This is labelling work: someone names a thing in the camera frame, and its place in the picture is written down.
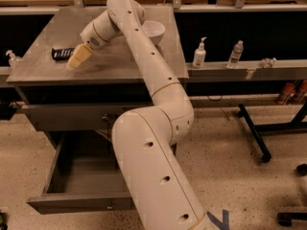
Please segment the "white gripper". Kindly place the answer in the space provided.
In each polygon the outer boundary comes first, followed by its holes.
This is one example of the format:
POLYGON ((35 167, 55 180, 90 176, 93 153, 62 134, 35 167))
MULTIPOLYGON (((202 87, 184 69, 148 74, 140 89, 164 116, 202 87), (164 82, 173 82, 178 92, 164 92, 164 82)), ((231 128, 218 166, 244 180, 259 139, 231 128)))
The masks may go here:
POLYGON ((84 43, 79 44, 75 48, 72 56, 66 63, 66 68, 78 68, 92 55, 92 49, 101 49, 105 47, 110 42, 111 36, 112 31, 109 29, 108 23, 99 22, 97 20, 88 23, 81 32, 81 39, 84 43))

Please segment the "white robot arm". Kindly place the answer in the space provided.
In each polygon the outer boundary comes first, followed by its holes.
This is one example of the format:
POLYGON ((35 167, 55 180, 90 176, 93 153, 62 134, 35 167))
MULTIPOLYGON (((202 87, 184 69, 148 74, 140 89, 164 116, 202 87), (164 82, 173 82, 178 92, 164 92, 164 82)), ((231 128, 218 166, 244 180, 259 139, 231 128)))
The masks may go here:
POLYGON ((194 121, 185 90, 142 30, 145 10, 134 0, 107 0, 106 11, 82 31, 83 43, 69 58, 75 69, 96 49, 122 34, 153 104, 129 110, 115 121, 112 146, 146 230, 220 230, 203 209, 171 146, 194 121))

